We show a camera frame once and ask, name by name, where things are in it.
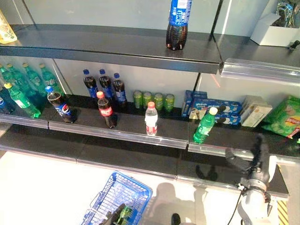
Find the dark right robot hand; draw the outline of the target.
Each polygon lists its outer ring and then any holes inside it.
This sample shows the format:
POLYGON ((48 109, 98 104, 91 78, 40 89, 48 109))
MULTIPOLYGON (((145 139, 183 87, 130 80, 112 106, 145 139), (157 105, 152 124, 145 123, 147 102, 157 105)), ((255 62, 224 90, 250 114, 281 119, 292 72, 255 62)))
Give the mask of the dark right robot hand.
POLYGON ((252 161, 246 161, 236 156, 232 148, 225 149, 225 158, 229 164, 238 169, 245 177, 240 179, 240 184, 247 189, 265 192, 269 186, 270 152, 265 137, 258 134, 252 148, 254 155, 252 161))

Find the dark left robot hand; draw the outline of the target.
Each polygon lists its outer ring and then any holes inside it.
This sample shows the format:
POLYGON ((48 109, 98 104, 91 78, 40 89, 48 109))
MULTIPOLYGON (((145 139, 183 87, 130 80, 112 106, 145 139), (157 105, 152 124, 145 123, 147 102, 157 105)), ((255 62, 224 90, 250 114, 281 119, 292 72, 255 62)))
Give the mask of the dark left robot hand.
POLYGON ((120 214, 124 210, 125 206, 126 205, 124 203, 121 204, 111 215, 108 216, 107 219, 104 219, 100 225, 113 225, 113 223, 119 219, 120 214))

